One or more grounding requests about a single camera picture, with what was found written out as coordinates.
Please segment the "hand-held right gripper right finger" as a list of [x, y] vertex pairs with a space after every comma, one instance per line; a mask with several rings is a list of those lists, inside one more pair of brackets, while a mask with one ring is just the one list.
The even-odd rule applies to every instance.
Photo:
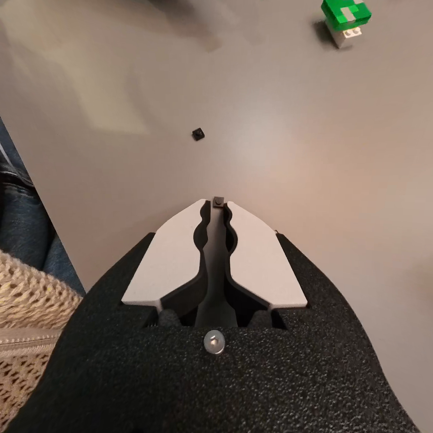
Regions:
[[275, 232], [262, 219], [233, 201], [224, 204], [226, 229], [224, 295], [238, 326], [248, 326], [256, 312], [308, 306], [295, 272]]

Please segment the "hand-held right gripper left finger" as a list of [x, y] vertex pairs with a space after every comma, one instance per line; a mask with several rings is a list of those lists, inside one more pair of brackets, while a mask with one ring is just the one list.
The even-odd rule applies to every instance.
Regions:
[[199, 199], [155, 232], [123, 297], [125, 305], [172, 310], [184, 326], [194, 326], [208, 288], [204, 246], [210, 201]]

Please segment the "green tiled lego assembly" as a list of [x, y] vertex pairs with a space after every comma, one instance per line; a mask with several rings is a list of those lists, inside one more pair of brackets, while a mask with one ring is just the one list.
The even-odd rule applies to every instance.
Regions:
[[351, 46], [362, 35], [372, 13], [363, 0], [323, 0], [321, 10], [324, 22], [338, 49]]

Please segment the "cream knit sweater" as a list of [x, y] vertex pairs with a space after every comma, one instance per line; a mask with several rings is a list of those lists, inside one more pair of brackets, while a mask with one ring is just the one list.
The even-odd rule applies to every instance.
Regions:
[[61, 280], [1, 251], [1, 432], [33, 393], [82, 299]]

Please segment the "person's jeans leg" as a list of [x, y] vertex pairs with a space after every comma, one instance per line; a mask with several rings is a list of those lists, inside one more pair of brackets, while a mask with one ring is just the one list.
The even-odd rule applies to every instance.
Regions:
[[85, 296], [85, 289], [3, 120], [0, 120], [0, 248]]

